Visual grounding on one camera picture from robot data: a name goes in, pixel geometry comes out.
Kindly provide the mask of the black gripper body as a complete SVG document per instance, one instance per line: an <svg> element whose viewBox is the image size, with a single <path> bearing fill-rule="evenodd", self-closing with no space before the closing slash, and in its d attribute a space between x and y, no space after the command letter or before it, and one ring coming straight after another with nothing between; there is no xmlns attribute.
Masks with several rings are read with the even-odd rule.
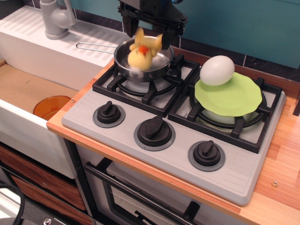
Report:
<svg viewBox="0 0 300 225"><path fill-rule="evenodd" d="M167 25L188 22L188 17L179 11L171 0L121 0L118 12L139 12L139 22L145 22L162 29Z"/></svg>

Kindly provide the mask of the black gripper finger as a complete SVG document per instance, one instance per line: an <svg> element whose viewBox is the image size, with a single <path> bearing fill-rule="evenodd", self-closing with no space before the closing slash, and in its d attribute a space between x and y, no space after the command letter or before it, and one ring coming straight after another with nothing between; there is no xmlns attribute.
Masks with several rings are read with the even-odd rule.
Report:
<svg viewBox="0 0 300 225"><path fill-rule="evenodd" d="M162 49L168 49L174 38L181 37L185 31L184 23L167 25L162 36Z"/></svg>
<svg viewBox="0 0 300 225"><path fill-rule="evenodd" d="M122 20L124 25L124 31L127 33L129 37L133 37L136 33L138 25L139 25L139 12L137 10L128 11L125 10L122 13Z"/></svg>

